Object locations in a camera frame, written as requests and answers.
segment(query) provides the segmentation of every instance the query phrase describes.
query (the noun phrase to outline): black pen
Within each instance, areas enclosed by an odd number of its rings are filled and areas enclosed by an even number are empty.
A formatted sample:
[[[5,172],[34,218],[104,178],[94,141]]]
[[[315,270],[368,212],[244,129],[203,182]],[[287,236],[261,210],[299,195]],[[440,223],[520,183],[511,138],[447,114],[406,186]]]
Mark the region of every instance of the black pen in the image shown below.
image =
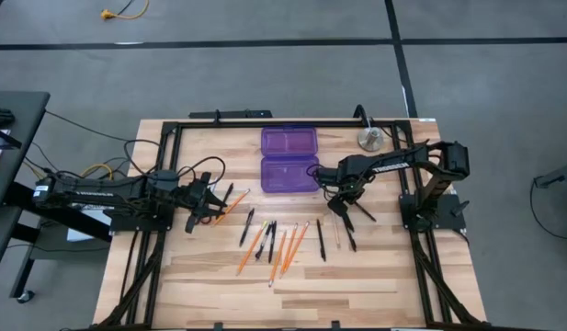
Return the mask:
[[[275,246],[275,234],[277,234],[277,221],[273,221],[273,235],[271,236],[271,247],[268,250],[268,263],[273,259],[273,247]]]
[[[232,193],[233,189],[234,189],[234,183],[230,183],[230,186],[226,191],[226,195],[224,195],[224,200],[223,200],[224,203],[226,203],[226,200],[228,200],[228,197],[230,197],[230,193]]]
[[[318,225],[318,237],[320,237],[320,255],[324,262],[326,262],[326,250],[323,248],[323,238],[322,238],[322,226],[320,225],[320,220],[316,220],[316,225]]]
[[[256,254],[255,254],[257,261],[258,261],[259,258],[261,258],[261,254],[263,253],[263,248],[265,248],[266,240],[268,238],[268,235],[271,233],[272,229],[273,229],[273,222],[271,222],[268,225],[268,227],[266,228],[265,236],[263,237],[263,241],[261,242],[261,246],[258,247],[258,252],[256,252]]]
[[[244,226],[243,236],[240,237],[240,244],[238,245],[239,247],[242,247],[242,245],[244,243],[244,239],[246,238],[246,233],[248,232],[248,227],[250,226],[250,222],[253,220],[254,214],[255,214],[255,209],[253,208],[248,213],[248,218],[246,219],[246,225]]]

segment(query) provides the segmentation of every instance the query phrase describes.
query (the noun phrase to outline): yellow extension cord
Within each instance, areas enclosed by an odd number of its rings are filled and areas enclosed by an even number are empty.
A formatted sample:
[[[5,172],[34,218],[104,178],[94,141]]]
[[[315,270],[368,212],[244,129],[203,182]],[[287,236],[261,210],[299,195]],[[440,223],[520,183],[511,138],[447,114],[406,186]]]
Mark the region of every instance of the yellow extension cord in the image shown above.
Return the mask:
[[[106,164],[94,164],[94,165],[91,165],[90,167],[88,167],[87,169],[85,169],[85,170],[81,173],[81,177],[83,177],[86,173],[88,173],[89,170],[98,169],[98,168],[100,168],[100,167],[106,168],[106,170],[107,170],[108,173],[109,173],[109,180],[113,180],[113,178],[114,178],[114,172],[113,172],[113,170],[111,170],[111,167],[110,167],[109,165],[106,165]]]
[[[101,11],[101,18],[103,18],[104,20],[110,19],[110,18],[136,19],[136,18],[144,15],[144,13],[146,13],[146,9],[148,9],[149,4],[150,4],[150,0],[144,0],[144,8],[141,10],[141,12],[136,14],[136,15],[130,15],[130,16],[114,14],[114,13],[110,12],[109,10],[104,9],[104,10]]]

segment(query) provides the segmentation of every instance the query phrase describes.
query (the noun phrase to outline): black desk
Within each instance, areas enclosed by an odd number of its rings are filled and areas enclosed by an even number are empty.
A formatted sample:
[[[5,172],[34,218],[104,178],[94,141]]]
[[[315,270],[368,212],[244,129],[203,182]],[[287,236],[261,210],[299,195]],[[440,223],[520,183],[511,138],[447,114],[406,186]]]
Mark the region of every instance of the black desk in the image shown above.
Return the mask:
[[[46,92],[0,92],[0,108],[11,110],[16,118],[11,125],[3,129],[9,129],[9,135],[21,142],[19,149],[4,150],[0,155],[0,262],[10,238],[31,244],[39,241],[40,229],[17,223],[22,210],[111,242],[107,225],[70,208],[56,210],[36,208],[32,203],[33,189],[14,181],[44,117],[49,98],[50,94]],[[51,237],[50,234],[47,234],[48,230],[45,229],[42,232],[44,232],[42,237]],[[11,296],[21,295],[33,261],[31,255],[25,259]]]

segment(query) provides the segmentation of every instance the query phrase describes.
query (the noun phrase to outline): pencil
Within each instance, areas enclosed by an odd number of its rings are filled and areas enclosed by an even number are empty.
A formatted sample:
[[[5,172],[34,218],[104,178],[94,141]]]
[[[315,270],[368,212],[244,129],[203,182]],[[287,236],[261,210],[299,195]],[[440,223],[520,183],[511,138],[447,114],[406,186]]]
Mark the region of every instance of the pencil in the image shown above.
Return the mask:
[[[332,212],[332,224],[335,225],[336,248],[340,249],[340,238],[338,237],[338,226],[336,226],[336,216],[334,212]]]
[[[283,244],[285,244],[285,236],[287,235],[287,230],[283,233],[281,237],[281,244],[279,244],[279,251],[277,252],[277,257],[275,257],[275,264],[273,265],[273,270],[271,271],[271,278],[268,280],[268,287],[273,286],[273,281],[275,280],[275,274],[277,273],[277,266],[279,265],[279,259],[281,258],[281,252],[283,251]]]
[[[222,216],[218,217],[218,219],[216,220],[216,223],[212,224],[211,227],[218,225],[218,223],[220,223],[221,220],[223,220],[224,217],[226,217],[228,212],[230,212],[234,207],[236,207],[238,202],[240,202],[240,200],[242,200],[246,196],[246,194],[248,194],[248,192],[250,192],[250,189],[247,189],[240,197],[238,197],[238,199],[236,199],[235,202],[233,202],[230,206],[228,206],[228,208],[226,208],[226,211],[224,212],[224,214]]]
[[[253,249],[255,248],[256,243],[258,242],[258,238],[261,237],[261,234],[263,233],[263,230],[265,230],[265,227],[266,227],[266,221],[263,222],[263,226],[261,226],[261,229],[258,231],[258,233],[256,233],[254,242],[250,245],[250,248],[248,248],[248,252],[244,256],[243,261],[240,262],[240,266],[238,266],[238,271],[236,272],[236,276],[240,275],[240,273],[242,272],[244,268],[244,264],[246,264],[248,257],[250,257],[250,255],[253,253]]]
[[[289,253],[291,253],[291,247],[293,246],[293,239],[295,238],[295,232],[298,230],[298,224],[293,225],[293,232],[291,232],[291,239],[289,240],[289,246],[287,247],[287,253],[285,254],[285,259],[283,260],[283,265],[281,266],[281,275],[287,269],[287,261],[289,259]]]
[[[298,238],[298,243],[295,244],[295,247],[293,247],[293,253],[291,253],[289,260],[287,261],[287,268],[283,273],[287,272],[289,266],[291,266],[291,261],[293,261],[293,257],[295,257],[295,253],[298,252],[298,248],[300,248],[301,239],[303,239],[303,235],[305,234],[305,231],[308,230],[308,226],[310,226],[310,222],[306,222],[305,225],[303,225],[303,229],[301,230],[300,237]]]

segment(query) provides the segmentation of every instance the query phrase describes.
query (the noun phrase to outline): silver metal object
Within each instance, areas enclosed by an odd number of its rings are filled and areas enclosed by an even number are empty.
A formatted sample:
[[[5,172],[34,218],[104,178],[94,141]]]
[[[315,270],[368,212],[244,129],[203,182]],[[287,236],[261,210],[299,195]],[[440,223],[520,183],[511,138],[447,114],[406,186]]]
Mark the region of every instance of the silver metal object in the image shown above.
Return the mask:
[[[358,145],[367,152],[378,151],[383,145],[383,136],[380,128],[371,128],[371,123],[367,119],[368,128],[358,133]]]

